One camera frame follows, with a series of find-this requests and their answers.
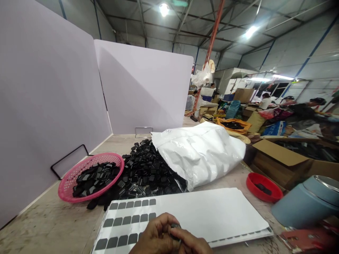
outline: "ceiling light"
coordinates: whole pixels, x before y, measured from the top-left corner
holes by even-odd
[[[281,76],[281,75],[276,75],[276,74],[274,74],[273,77],[281,78],[281,79],[286,79],[286,80],[294,80],[294,78],[290,78],[290,77],[286,77],[286,76]]]
[[[163,17],[165,17],[168,14],[168,12],[170,11],[170,8],[168,7],[167,4],[161,4],[159,6],[159,9],[160,9],[161,15]]]
[[[270,79],[265,79],[265,78],[250,78],[249,80],[251,81],[260,81],[260,82],[268,82]]]
[[[247,39],[251,38],[251,36],[258,30],[256,26],[251,26],[245,33]]]

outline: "light gray partition board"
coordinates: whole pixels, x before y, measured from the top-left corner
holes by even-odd
[[[111,134],[93,38],[34,0],[0,7],[0,227]],[[56,166],[62,176],[86,155]]]
[[[114,134],[182,127],[193,57],[94,40]]]

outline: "black metal wire stand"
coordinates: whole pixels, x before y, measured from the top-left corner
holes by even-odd
[[[56,177],[57,177],[59,180],[61,180],[61,177],[60,177],[59,174],[53,169],[53,167],[54,167],[55,165],[57,165],[60,161],[62,161],[63,159],[65,159],[68,155],[72,154],[73,152],[75,152],[76,150],[78,150],[78,149],[79,149],[80,147],[82,147],[82,146],[85,148],[86,153],[87,153],[87,156],[94,156],[94,155],[90,155],[90,154],[88,153],[88,150],[87,150],[87,148],[86,148],[86,146],[85,146],[84,144],[82,144],[82,145],[78,146],[77,148],[75,148],[72,152],[70,152],[70,153],[68,153],[66,156],[62,157],[60,160],[58,160],[57,162],[55,162],[55,163],[50,167],[50,169],[52,170],[52,172],[56,175]]]

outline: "metal roof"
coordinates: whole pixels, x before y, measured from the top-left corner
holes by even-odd
[[[96,0],[118,32],[208,48],[220,0]],[[163,17],[159,5],[166,3]],[[213,50],[245,54],[323,15],[334,0],[226,0]],[[249,39],[251,26],[259,27]]]

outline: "red plastic bowl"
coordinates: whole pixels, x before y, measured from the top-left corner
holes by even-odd
[[[88,169],[90,166],[92,166],[94,163],[104,163],[104,162],[115,162],[115,164],[120,168],[120,171],[118,175],[114,178],[114,180],[107,185],[105,188],[101,189],[100,191],[93,193],[92,195],[83,197],[83,198],[74,198],[73,197],[73,187],[77,185],[77,178],[81,174],[82,171],[85,169]],[[101,153],[98,155],[94,155],[91,157],[88,157],[87,159],[79,162],[76,164],[68,173],[64,176],[64,178],[61,180],[61,183],[59,185],[58,189],[58,195],[59,197],[66,202],[70,203],[79,203],[87,200],[91,200],[93,198],[97,198],[101,196],[105,191],[107,191],[109,188],[113,186],[113,184],[116,183],[119,176],[122,174],[124,170],[125,162],[124,159],[116,154],[116,153]]]
[[[272,191],[271,196],[267,195],[266,193],[264,193],[258,187],[255,186],[255,184],[260,183],[264,185],[267,189]],[[282,199],[284,196],[281,189],[275,183],[273,183],[267,177],[260,175],[258,173],[249,173],[246,180],[246,185],[253,195],[255,195],[257,198],[265,202],[275,203]]]

